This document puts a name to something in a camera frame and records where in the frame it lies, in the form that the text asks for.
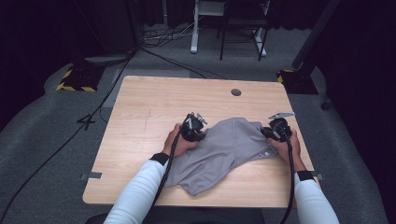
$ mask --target metal bracket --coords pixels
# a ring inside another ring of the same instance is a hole
[[[290,116],[294,116],[295,113],[291,112],[291,113],[277,113],[271,117],[269,117],[268,119],[283,119],[285,117],[290,117]]]
[[[102,173],[90,172],[89,174],[82,174],[79,179],[88,181],[88,179],[100,179],[102,178]]]

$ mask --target dark background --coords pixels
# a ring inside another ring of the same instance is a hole
[[[106,7],[106,1],[94,2],[77,1],[84,18],[74,1],[57,1],[56,5],[50,1],[1,1],[0,130],[44,94],[44,82],[63,65],[81,57],[138,47],[140,25],[163,22],[159,0],[127,1],[132,18],[127,12],[114,13],[125,11],[126,1],[112,1],[113,8]],[[192,1],[184,2],[183,5],[180,0],[167,2],[170,26],[191,20],[190,13],[178,13],[190,12],[193,7]],[[326,3],[306,1],[297,7],[278,0],[277,26],[312,28],[320,13],[304,16],[304,11],[313,8],[320,12]],[[392,142],[395,134],[392,112],[396,108],[394,8],[390,1],[341,1],[304,60],[305,66],[317,66],[325,76],[327,94],[379,187],[389,223],[396,222],[392,214],[396,210],[393,189],[396,156]],[[62,35],[64,29],[71,33]],[[105,49],[91,29],[112,48]]]

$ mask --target yellow black tape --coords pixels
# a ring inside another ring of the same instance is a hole
[[[277,77],[277,82],[280,82],[280,83],[282,83],[282,82],[283,82],[283,78],[282,78],[282,76],[279,76],[279,77]]]
[[[70,66],[56,90],[90,92],[97,91],[97,85],[100,78],[102,77],[97,73],[100,73],[100,71],[91,70],[88,72],[88,75],[82,75],[78,71],[74,70],[74,66]]]

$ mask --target wooden table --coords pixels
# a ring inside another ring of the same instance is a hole
[[[242,92],[233,96],[232,89]],[[215,80],[174,77],[126,77],[108,122],[85,203],[112,204],[123,187],[155,153],[175,124],[190,112],[208,122],[242,117],[268,126],[268,117],[291,112],[284,87],[275,82]],[[295,117],[287,118],[297,130],[302,158],[314,170]],[[278,156],[248,161],[232,170],[213,189],[192,197],[180,186],[164,189],[157,205],[287,207],[290,194],[289,167]]]

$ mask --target gray t-shirt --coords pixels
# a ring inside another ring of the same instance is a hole
[[[196,148],[174,158],[165,186],[179,184],[195,196],[245,161],[273,158],[277,151],[261,133],[261,127],[259,122],[234,118],[206,129],[206,137]]]

